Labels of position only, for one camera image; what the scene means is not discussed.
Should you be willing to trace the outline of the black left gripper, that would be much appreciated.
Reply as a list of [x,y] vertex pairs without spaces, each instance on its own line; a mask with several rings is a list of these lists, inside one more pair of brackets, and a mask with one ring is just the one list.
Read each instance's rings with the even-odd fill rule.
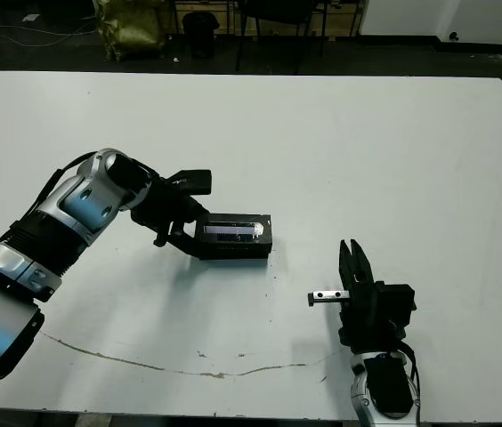
[[131,209],[131,219],[156,233],[155,246],[168,241],[184,254],[198,258],[198,241],[184,231],[184,225],[209,214],[193,198],[201,194],[201,175],[156,176],[143,201]]

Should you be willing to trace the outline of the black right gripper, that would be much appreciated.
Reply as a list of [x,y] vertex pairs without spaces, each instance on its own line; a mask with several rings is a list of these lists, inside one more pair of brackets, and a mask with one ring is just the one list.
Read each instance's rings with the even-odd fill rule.
[[352,353],[394,350],[405,338],[405,286],[374,282],[369,260],[355,239],[351,249],[344,240],[340,242],[339,275],[344,289],[311,292],[308,304],[340,305],[339,340]]

